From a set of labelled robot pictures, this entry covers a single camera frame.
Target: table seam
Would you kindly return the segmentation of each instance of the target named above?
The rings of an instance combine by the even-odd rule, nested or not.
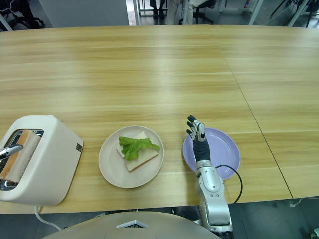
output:
[[[239,90],[240,90],[240,92],[241,92],[241,94],[242,94],[242,96],[243,96],[243,98],[244,98],[244,100],[245,100],[245,102],[246,102],[248,108],[249,108],[250,113],[252,114],[252,116],[253,116],[253,118],[254,118],[256,124],[257,124],[258,129],[260,130],[261,135],[262,135],[263,138],[264,138],[264,141],[265,141],[267,147],[269,148],[269,151],[270,151],[270,153],[271,153],[271,155],[272,155],[272,157],[273,157],[273,159],[274,159],[274,161],[275,161],[275,163],[276,163],[276,165],[277,165],[277,167],[278,167],[278,169],[279,169],[279,172],[280,172],[280,174],[281,174],[281,176],[282,176],[282,178],[283,178],[283,180],[284,180],[284,182],[285,182],[285,184],[286,184],[286,186],[287,186],[287,188],[288,188],[288,191],[289,191],[291,197],[294,198],[293,195],[292,195],[292,193],[291,193],[291,190],[290,190],[290,188],[289,188],[289,186],[288,186],[288,183],[286,182],[286,179],[285,179],[285,177],[284,177],[284,175],[283,175],[283,173],[282,173],[282,171],[281,171],[281,169],[280,169],[280,167],[279,167],[279,164],[278,164],[278,162],[276,161],[276,158],[275,158],[275,156],[274,156],[274,154],[273,154],[273,152],[272,152],[272,150],[271,150],[271,148],[270,148],[270,146],[269,146],[269,144],[268,144],[268,142],[267,142],[267,140],[266,140],[266,137],[264,136],[264,133],[262,132],[262,130],[261,130],[259,124],[258,124],[258,121],[257,121],[257,119],[256,119],[256,117],[255,117],[255,115],[254,115],[254,113],[253,113],[253,111],[252,111],[252,109],[251,109],[251,107],[250,107],[250,105],[249,105],[249,103],[248,103],[248,101],[247,101],[247,99],[246,99],[246,97],[245,97],[245,95],[244,95],[244,93],[243,93],[243,91],[242,91],[242,89],[241,89],[241,87],[240,87],[240,85],[239,85],[239,83],[238,83],[236,77],[235,77],[235,74],[233,73],[233,71],[232,71],[232,69],[231,69],[231,67],[230,67],[230,65],[229,65],[229,63],[228,63],[228,61],[227,61],[227,59],[226,59],[225,57],[224,57],[224,59],[225,59],[226,64],[227,64],[228,68],[230,69],[230,71],[231,71],[231,73],[232,73],[232,75],[233,75],[233,77],[234,77],[234,79],[235,79],[235,82],[236,82],[236,84],[237,84],[237,86],[238,86],[238,88],[239,88]]]

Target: beige plate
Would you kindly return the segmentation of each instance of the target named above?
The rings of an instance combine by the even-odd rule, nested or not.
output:
[[[129,172],[123,158],[116,150],[120,136],[133,138],[144,131],[153,144],[160,147],[159,154],[142,166]],[[164,147],[160,137],[142,126],[130,126],[119,129],[106,139],[99,154],[99,167],[103,177],[111,184],[121,188],[139,187],[157,175],[164,159]]]

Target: plate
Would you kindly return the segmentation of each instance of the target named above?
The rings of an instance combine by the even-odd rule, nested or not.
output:
[[[235,142],[225,133],[214,128],[205,129],[206,138],[210,149],[210,160],[214,167],[225,164],[236,171],[240,165],[240,153]],[[190,136],[184,141],[183,155],[188,166],[196,172],[196,159],[193,150],[193,141]],[[217,169],[223,180],[232,177],[235,172],[227,167]]]
[[[144,131],[153,144],[160,147],[159,154],[142,166],[129,172],[123,158],[116,150],[120,136],[133,138]],[[149,182],[157,175],[164,159],[164,147],[160,137],[142,126],[129,126],[111,134],[101,147],[99,154],[99,167],[103,177],[111,184],[121,188],[135,188]]]

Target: lettuce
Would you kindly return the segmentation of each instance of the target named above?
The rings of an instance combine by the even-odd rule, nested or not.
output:
[[[145,139],[133,139],[126,137],[119,137],[120,146],[123,147],[122,154],[124,154],[124,159],[131,161],[139,157],[139,150],[144,150],[146,148],[152,148],[156,151],[160,150],[155,144],[152,144],[149,138]]]

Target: bread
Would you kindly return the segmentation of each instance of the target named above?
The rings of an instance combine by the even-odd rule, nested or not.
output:
[[[134,137],[134,139],[145,139],[147,138],[146,134],[144,132],[141,132],[140,134],[138,134],[136,137]],[[120,156],[122,158],[124,158],[124,155],[122,154],[122,147],[119,145],[119,143],[117,144],[116,147],[118,153],[120,154]],[[133,171],[134,169],[142,166],[144,163],[148,162],[149,160],[151,160],[152,158],[154,158],[155,156],[157,156],[158,153],[152,149],[152,148],[146,148],[144,150],[139,150],[139,157],[135,160],[131,160],[131,161],[127,161],[125,159],[125,165],[128,169],[129,172]]]
[[[18,183],[31,160],[41,137],[30,130],[24,130],[16,144],[23,146],[23,150],[11,155],[0,173],[0,179]]]

